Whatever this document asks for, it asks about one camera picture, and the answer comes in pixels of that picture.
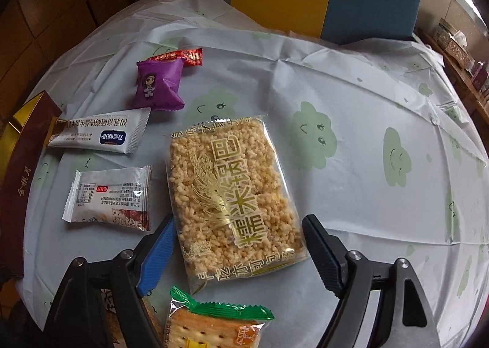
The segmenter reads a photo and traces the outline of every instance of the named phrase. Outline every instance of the metal screw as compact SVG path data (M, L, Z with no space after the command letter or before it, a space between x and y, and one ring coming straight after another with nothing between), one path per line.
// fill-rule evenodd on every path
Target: metal screw
M130 249L127 249L127 250L123 250L120 255L124 260L128 260L133 258L134 252Z
M79 267L80 265L83 264L83 262L85 261L85 259L83 257L77 257L75 258L73 261L72 261L72 265L74 267Z
M351 250L350 252L348 252L348 257L353 260L359 260L362 258L362 254L358 250Z
M398 259L398 262L399 262L400 266L403 267L403 268L408 268L409 267L409 261L406 260L405 258Z

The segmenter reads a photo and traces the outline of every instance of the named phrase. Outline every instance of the red snack package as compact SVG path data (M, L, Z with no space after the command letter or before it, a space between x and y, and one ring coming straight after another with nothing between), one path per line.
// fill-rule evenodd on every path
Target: red snack package
M175 50L148 58L146 61L173 61L177 58L184 59L184 65L202 65L202 47L190 50Z

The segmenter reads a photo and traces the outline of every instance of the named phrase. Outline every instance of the white tablecloth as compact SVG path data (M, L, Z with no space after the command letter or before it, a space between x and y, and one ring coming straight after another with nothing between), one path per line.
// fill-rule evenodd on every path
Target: white tablecloth
M315 213L347 248L370 259L407 257L442 345L467 338L488 295L487 155L439 57L413 42L371 39L338 48L292 36L266 32L221 0L142 0L52 65L32 96L47 90L62 117L79 118L130 107L137 61L168 49L204 48L204 65L183 71L185 108L152 112L136 153L42 153L26 216L25 277L18 283L40 327L73 258L113 258L143 236L125 227L64 222L75 170L153 165L154 230L170 211L165 135L212 115L267 115L299 214ZM203 114L199 105L206 105ZM317 135L306 145L292 145L306 139L294 115ZM327 155L314 129L325 116L337 140L336 150L329 141ZM187 286L179 250L151 296L162 321L173 284ZM211 285L196 298L269 307L276 320L263 348L315 347L337 304L310 259ZM358 346L366 344L375 309L374 302Z

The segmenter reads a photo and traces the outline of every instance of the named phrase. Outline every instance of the blue label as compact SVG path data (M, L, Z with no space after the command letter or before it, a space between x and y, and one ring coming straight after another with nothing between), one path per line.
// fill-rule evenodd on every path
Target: blue label
M107 145L122 145L126 140L126 132L119 130L104 130L100 135L100 143Z

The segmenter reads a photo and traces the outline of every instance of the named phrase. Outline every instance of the purple wrapper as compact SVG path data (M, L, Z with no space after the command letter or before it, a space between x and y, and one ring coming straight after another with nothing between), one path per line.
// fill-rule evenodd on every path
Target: purple wrapper
M177 111L185 106L178 95L184 59L175 61L140 61L138 89L133 108L151 107L153 110Z

